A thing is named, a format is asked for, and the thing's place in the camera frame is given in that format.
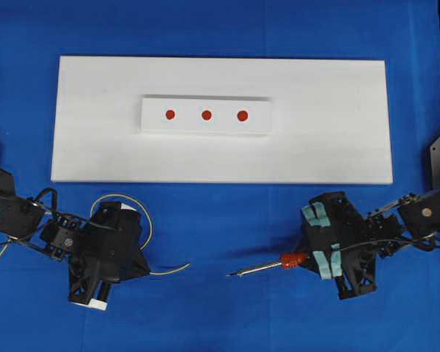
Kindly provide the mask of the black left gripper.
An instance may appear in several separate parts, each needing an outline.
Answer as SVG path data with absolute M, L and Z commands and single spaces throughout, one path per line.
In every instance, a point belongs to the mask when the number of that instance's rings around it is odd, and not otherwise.
M 84 220 L 64 213 L 49 220 L 40 234 L 43 253 L 68 259 L 71 304 L 106 311 L 111 283 L 146 276 L 149 265 L 139 249 L 141 214 L 121 202 L 102 202 Z

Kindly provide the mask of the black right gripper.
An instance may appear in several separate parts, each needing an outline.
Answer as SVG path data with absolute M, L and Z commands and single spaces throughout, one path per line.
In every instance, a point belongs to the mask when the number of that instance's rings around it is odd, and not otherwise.
M 365 218 L 343 191 L 312 198 L 301 215 L 299 250 L 309 255 L 302 266 L 335 280 L 340 300 L 376 291 L 376 256 L 384 259 L 407 246 L 395 215 Z

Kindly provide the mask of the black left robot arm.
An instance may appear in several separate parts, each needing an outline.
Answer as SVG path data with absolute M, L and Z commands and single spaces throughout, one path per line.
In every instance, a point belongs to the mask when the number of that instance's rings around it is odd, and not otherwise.
M 0 169 L 0 233 L 53 260 L 67 261 L 70 303 L 106 310 L 111 287 L 150 274 L 140 246 L 141 213 L 102 199 L 90 218 L 57 210 L 57 193 L 15 193 L 13 176 Z

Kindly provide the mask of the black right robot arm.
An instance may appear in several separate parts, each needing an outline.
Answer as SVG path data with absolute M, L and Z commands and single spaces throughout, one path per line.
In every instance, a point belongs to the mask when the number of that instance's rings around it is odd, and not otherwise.
M 376 262 L 403 248 L 437 249 L 440 190 L 424 197 L 408 194 L 363 216 L 345 192 L 321 194 L 301 209 L 302 268 L 335 281 L 340 299 L 376 290 Z

